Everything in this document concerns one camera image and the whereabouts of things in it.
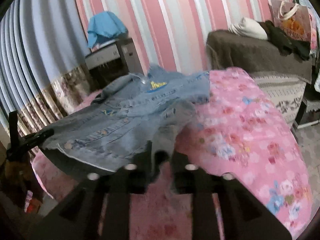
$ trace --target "white bag handle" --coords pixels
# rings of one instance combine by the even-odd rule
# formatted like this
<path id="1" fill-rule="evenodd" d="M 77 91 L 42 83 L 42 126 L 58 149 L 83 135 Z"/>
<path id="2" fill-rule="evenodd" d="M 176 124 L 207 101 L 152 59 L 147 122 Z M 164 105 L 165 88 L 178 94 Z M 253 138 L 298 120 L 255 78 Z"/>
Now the white bag handle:
<path id="1" fill-rule="evenodd" d="M 282 7 L 284 5 L 284 2 L 285 1 L 281 1 L 281 5 L 280 5 L 280 8 L 279 8 L 279 11 L 278 11 L 278 18 L 281 20 L 281 21 L 285 21 L 285 20 L 288 20 L 290 19 L 298 10 L 299 10 L 299 4 L 296 3 L 294 5 L 294 7 L 289 11 L 287 12 L 286 14 L 282 14 Z"/>

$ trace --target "pink floral ironing board cover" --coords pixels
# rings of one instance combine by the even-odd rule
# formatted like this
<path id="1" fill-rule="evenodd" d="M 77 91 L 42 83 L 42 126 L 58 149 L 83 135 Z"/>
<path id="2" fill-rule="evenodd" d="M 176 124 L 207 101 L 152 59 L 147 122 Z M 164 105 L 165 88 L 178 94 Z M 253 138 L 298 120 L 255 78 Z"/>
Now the pink floral ironing board cover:
<path id="1" fill-rule="evenodd" d="M 197 118 L 178 135 L 176 150 L 210 174 L 233 173 L 297 237 L 310 220 L 312 195 L 307 168 L 289 127 L 242 69 L 210 71 L 210 82 L 210 102 L 196 106 Z M 51 174 L 41 170 L 45 164 Z M 59 200 L 76 185 L 41 152 L 33 167 L 39 181 Z M 166 163 L 146 194 L 132 195 L 131 240 L 191 240 L 191 197 L 176 195 L 171 187 Z M 219 201 L 217 196 L 213 199 L 221 229 Z"/>

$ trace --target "blue gray curtain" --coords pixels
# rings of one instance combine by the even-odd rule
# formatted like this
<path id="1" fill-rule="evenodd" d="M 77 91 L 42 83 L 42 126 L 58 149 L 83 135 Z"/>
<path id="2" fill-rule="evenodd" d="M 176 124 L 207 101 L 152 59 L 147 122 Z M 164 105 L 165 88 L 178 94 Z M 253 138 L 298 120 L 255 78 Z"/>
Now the blue gray curtain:
<path id="1" fill-rule="evenodd" d="M 21 135 L 73 112 L 90 93 L 75 0 L 14 0 L 0 23 L 0 122 Z"/>

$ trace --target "brown blanket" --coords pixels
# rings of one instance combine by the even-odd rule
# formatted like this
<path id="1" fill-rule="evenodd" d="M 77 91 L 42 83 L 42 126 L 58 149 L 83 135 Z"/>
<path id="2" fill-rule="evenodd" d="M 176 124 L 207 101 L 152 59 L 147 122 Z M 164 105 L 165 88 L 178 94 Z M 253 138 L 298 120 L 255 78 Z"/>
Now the brown blanket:
<path id="1" fill-rule="evenodd" d="M 208 34 L 206 47 L 212 69 L 236 66 L 249 74 L 277 72 L 296 75 L 311 83 L 311 59 L 302 61 L 295 54 L 282 56 L 278 48 L 268 41 L 215 31 Z"/>

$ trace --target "blue cloth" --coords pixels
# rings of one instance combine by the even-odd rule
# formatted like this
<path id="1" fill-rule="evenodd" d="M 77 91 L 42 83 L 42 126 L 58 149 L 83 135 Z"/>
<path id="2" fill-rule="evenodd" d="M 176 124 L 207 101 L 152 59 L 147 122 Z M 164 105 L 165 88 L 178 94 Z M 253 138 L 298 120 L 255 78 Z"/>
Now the blue cloth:
<path id="1" fill-rule="evenodd" d="M 116 79 L 90 106 L 45 127 L 55 134 L 41 147 L 116 171 L 144 152 L 148 140 L 153 153 L 172 154 L 176 136 L 196 114 L 194 104 L 209 97 L 208 72 L 185 76 L 154 65 L 146 77 Z"/>
<path id="2" fill-rule="evenodd" d="M 128 29 L 113 12 L 101 12 L 91 17 L 88 26 L 88 47 L 113 40 Z"/>

